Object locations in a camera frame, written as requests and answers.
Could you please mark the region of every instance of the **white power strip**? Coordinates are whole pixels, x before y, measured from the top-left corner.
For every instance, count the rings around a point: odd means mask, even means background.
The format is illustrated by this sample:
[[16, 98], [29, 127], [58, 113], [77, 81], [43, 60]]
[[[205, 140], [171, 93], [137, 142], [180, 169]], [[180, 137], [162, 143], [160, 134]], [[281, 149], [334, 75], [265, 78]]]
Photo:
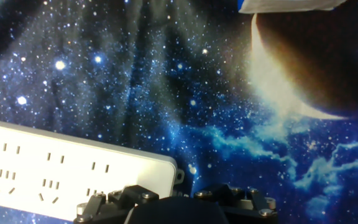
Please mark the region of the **white power strip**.
[[169, 197], [176, 175], [171, 157], [0, 122], [3, 207], [72, 221], [96, 192], [139, 184]]

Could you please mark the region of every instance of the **galaxy tapestry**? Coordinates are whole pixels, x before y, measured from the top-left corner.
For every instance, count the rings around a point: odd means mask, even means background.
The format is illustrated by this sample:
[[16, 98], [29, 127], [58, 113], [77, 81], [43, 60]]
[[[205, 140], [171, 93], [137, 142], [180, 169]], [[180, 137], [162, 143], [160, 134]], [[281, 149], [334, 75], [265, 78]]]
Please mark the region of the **galaxy tapestry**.
[[0, 0], [0, 121], [171, 156], [189, 194], [256, 187], [281, 223], [358, 223], [358, 0]]

